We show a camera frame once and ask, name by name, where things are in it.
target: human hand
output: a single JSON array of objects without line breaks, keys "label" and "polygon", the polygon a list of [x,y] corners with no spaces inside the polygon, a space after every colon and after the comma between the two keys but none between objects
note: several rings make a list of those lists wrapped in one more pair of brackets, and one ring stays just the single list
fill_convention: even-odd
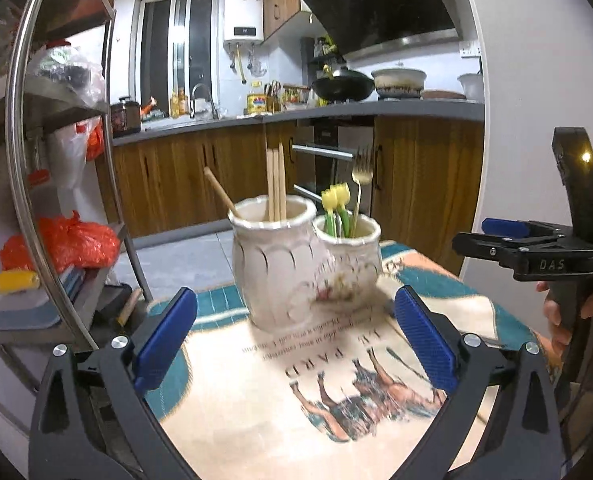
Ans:
[{"label": "human hand", "polygon": [[[537,283],[537,292],[549,291],[547,282]],[[572,333],[561,326],[561,309],[559,304],[552,299],[548,292],[543,304],[543,314],[548,321],[548,330],[552,336],[552,348],[555,354],[561,357],[565,348],[570,344]],[[593,293],[585,301],[581,308],[581,318],[593,317]]]}]

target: chopsticks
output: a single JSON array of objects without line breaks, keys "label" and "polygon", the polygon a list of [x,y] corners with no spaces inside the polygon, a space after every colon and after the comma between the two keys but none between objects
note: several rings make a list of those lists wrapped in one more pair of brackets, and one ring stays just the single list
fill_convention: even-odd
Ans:
[{"label": "chopsticks", "polygon": [[216,191],[216,194],[222,200],[222,202],[224,203],[225,207],[227,207],[228,209],[230,209],[230,211],[232,211],[232,214],[235,217],[241,218],[241,215],[239,215],[238,212],[237,212],[237,210],[236,210],[236,206],[234,205],[234,202],[232,202],[232,200],[230,200],[230,197],[228,197],[227,193],[225,192],[225,189],[223,189],[223,187],[221,186],[221,184],[219,184],[219,181],[214,176],[214,173],[212,173],[212,170],[210,170],[206,166],[205,168],[203,168],[203,174],[206,176],[206,178],[208,179],[209,183],[212,184],[212,187],[214,188],[214,191]]},{"label": "chopsticks", "polygon": [[268,171],[268,220],[282,222],[288,219],[286,202],[286,165],[283,144],[278,150],[266,150]]}]

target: white ceramic pot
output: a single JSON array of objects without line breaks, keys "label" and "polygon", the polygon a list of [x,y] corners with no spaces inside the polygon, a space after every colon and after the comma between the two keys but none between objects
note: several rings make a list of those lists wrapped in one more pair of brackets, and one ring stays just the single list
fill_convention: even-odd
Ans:
[{"label": "white ceramic pot", "polygon": [[372,72],[377,93],[383,98],[419,98],[425,88],[426,73],[414,68],[384,68]]},{"label": "white ceramic pot", "polygon": [[317,208],[311,200],[287,197],[289,220],[267,222],[268,197],[236,205],[241,218],[234,228],[234,280],[250,320],[260,329],[285,333],[306,326],[316,297],[315,271],[327,253],[315,234]]},{"label": "white ceramic pot", "polygon": [[317,269],[317,305],[340,314],[365,306],[382,271],[381,226],[360,215],[356,238],[334,238],[323,229],[325,218],[315,219],[315,231],[329,258]]},{"label": "white ceramic pot", "polygon": [[464,74],[458,78],[463,93],[468,101],[478,101],[482,103],[483,97],[483,74]]}]

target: ceramic utensil holder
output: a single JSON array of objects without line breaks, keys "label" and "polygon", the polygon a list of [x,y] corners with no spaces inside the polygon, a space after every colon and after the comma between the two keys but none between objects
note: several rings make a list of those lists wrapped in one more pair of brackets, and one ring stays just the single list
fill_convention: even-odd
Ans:
[{"label": "ceramic utensil holder", "polygon": [[355,238],[331,237],[324,226],[323,216],[315,219],[315,232],[329,254],[315,273],[317,305],[347,314],[365,306],[381,273],[381,226],[360,215]]},{"label": "ceramic utensil holder", "polygon": [[317,291],[316,269],[327,257],[315,234],[315,204],[299,196],[286,198],[288,220],[268,222],[268,197],[236,205],[241,218],[228,215],[234,228],[234,280],[260,329],[285,333],[307,326]]}]

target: range hood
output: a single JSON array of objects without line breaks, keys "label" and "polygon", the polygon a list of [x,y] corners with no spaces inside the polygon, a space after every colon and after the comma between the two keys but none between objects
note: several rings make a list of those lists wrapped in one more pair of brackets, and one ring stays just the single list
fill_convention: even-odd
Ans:
[{"label": "range hood", "polygon": [[382,52],[387,43],[432,43],[461,37],[455,0],[303,0],[348,54]]}]

